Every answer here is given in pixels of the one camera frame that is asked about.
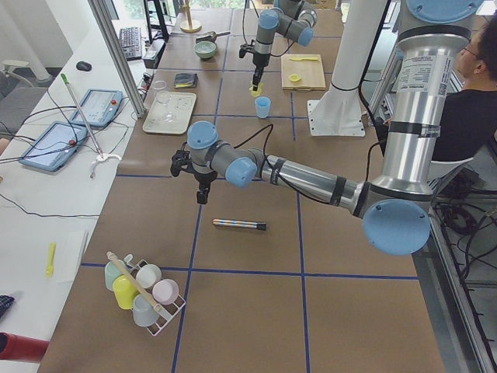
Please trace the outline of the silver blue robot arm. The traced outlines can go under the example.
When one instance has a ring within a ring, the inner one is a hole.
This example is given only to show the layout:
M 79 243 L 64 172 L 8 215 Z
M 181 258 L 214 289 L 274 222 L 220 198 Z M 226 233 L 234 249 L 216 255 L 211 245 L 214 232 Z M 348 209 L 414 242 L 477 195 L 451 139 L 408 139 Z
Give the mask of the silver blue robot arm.
M 252 54 L 255 65 L 252 91 L 256 92 L 268 66 L 276 34 L 306 47 L 314 36 L 318 15 L 307 1 L 274 1 L 271 9 L 260 13 L 255 40 L 240 46 L 239 57 Z
M 374 41 L 388 10 L 386 1 L 352 2 L 329 90 L 308 104 L 310 142 L 318 167 L 305 166 L 261 149 L 236 148 L 223 141 L 214 124 L 199 121 L 183 150 L 186 168 L 199 183 L 205 203 L 215 176 L 246 186 L 254 177 L 287 186 L 323 204 L 361 218 L 367 240 L 391 255 L 421 249 L 430 234 L 433 192 L 427 179 L 440 118 L 457 53 L 467 46 L 478 1 L 403 1 L 396 51 L 402 55 L 398 90 L 381 172 L 359 178 L 367 131 L 358 93 Z

